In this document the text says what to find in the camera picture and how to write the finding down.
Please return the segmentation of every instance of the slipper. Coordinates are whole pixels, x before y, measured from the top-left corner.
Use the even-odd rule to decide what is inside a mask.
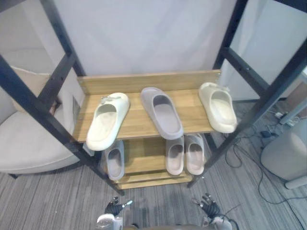
[[[184,138],[166,140],[166,169],[172,175],[179,175],[183,170]]]
[[[124,142],[116,140],[110,148],[105,150],[105,155],[110,180],[119,180],[125,174]]]
[[[174,140],[183,135],[183,127],[172,99],[162,90],[148,87],[141,92],[147,114],[164,139]]]
[[[237,120],[228,88],[207,82],[201,85],[198,95],[212,128],[221,133],[232,133]]]
[[[116,92],[102,97],[86,137],[86,145],[89,149],[102,151],[112,145],[129,106],[129,98],[124,93]]]
[[[203,139],[200,134],[185,135],[187,170],[193,175],[200,175],[205,164]]]

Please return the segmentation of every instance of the black metal frame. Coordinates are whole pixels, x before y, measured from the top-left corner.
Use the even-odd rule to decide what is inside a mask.
[[[305,3],[304,5],[292,3],[291,0],[278,0],[278,2],[306,12],[306,0],[301,1]],[[243,10],[244,9],[242,8],[240,8],[240,11],[235,10],[232,18],[242,16]],[[231,30],[232,26],[233,23],[229,23],[225,36],[229,36],[228,32]],[[230,35],[228,38],[224,38],[224,41],[228,41],[228,46],[223,47],[224,43],[222,43],[214,66],[221,67],[224,59],[226,58],[244,78],[244,80],[252,87],[252,89],[260,96],[260,99],[257,100],[255,105],[247,112],[240,124],[237,126],[236,130],[231,133],[218,148],[216,148],[212,136],[210,134],[205,134],[205,138],[211,149],[212,156],[205,163],[203,173],[198,176],[193,176],[192,181],[188,183],[188,188],[192,187],[200,179],[200,177],[203,178],[203,175],[208,171],[208,169],[212,167],[234,144],[240,132],[254,124],[267,112],[271,106],[276,103],[282,93],[299,76],[307,64],[307,40],[305,40],[288,64],[284,67],[282,72],[277,76],[274,82],[269,85],[255,70],[253,70],[252,67],[250,67],[235,51],[230,48],[231,42],[229,41],[232,39],[232,35]]]
[[[14,6],[23,0],[2,0],[4,4],[0,7],[0,12]],[[221,48],[217,55],[214,69],[220,69],[226,58],[230,64],[242,75],[247,83],[260,95],[260,99],[245,115],[237,129],[230,134],[226,140],[216,147],[214,140],[210,134],[205,134],[205,138],[209,143],[213,155],[205,163],[203,176],[208,169],[213,166],[216,161],[231,147],[237,135],[255,123],[280,97],[283,91],[296,79],[298,74],[306,65],[306,41],[301,45],[283,71],[279,74],[273,84],[268,85],[242,58],[239,57],[231,48],[231,42],[234,34],[243,15],[245,6],[248,0],[237,0],[231,20],[224,35]],[[306,12],[307,0],[276,0],[296,9]],[[44,10],[53,26],[53,29],[58,36],[61,45],[65,51],[65,55],[52,73],[46,86],[38,96],[27,88],[17,74],[0,56],[0,86],[17,102],[19,103],[37,122],[39,122],[49,133],[51,133],[58,141],[68,148],[82,163],[89,166],[101,179],[111,186],[120,195],[124,195],[124,191],[120,190],[108,177],[108,175],[100,168],[97,163],[99,154],[93,158],[82,148],[67,130],[49,113],[51,103],[58,95],[67,74],[71,67],[74,68],[78,76],[85,76],[84,70],[76,56],[73,46],[65,31],[63,23],[60,20],[58,11],[54,3],[50,0],[41,0]],[[188,187],[193,186],[200,176],[194,176],[192,181],[188,183]]]

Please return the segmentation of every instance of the white chair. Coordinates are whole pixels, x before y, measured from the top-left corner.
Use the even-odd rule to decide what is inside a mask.
[[[287,188],[307,184],[307,120],[268,144],[260,159],[266,169],[287,181]]]
[[[75,99],[81,105],[84,99],[84,93],[72,72],[67,76],[58,97],[62,104],[54,116],[72,133],[73,101]],[[39,173],[79,161],[28,113],[17,111],[10,96],[1,87],[0,146],[0,172],[3,173]]]

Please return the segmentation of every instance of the wooden shoe rack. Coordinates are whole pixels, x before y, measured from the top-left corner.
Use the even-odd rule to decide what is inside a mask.
[[[216,83],[219,74],[219,70],[209,70],[79,77],[86,96],[73,136],[79,142],[85,142],[94,110],[102,96],[126,93],[130,98],[130,109],[118,133],[125,145],[125,175],[116,183],[121,189],[128,189],[189,182],[192,176],[186,170],[178,176],[167,173],[165,140],[159,136],[144,110],[140,92],[145,87],[165,91],[176,106],[185,134],[208,133],[213,129],[198,98],[198,88],[204,82]]]

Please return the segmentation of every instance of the striped carpet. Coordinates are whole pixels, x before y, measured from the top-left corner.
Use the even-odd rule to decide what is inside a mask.
[[[251,104],[235,106],[237,115],[241,116]],[[267,113],[256,128],[266,130],[267,124],[275,123],[272,114]],[[282,130],[270,127],[277,132]],[[253,130],[249,129],[245,135],[251,133]],[[217,145],[223,141],[219,133],[214,133],[213,138]],[[239,145],[255,159],[259,158],[262,143],[258,137],[242,139]],[[260,198],[257,191],[260,170],[243,154],[239,156],[242,167],[229,167],[223,157],[191,189],[186,184],[173,184],[126,190],[120,200],[133,199],[134,203],[121,214],[125,224],[199,225],[204,213],[190,200],[209,192],[223,213],[241,204],[228,214],[241,230],[302,229],[286,202],[271,205]],[[239,163],[233,149],[229,150],[227,159],[233,165]],[[287,190],[280,179],[270,173],[269,177],[285,197],[307,196],[307,186]],[[281,200],[267,178],[261,191],[270,201]],[[94,230],[97,217],[114,196],[116,193],[98,176],[79,164],[54,172],[22,175],[16,180],[0,173],[0,230]],[[307,229],[307,199],[290,200],[289,204]]]

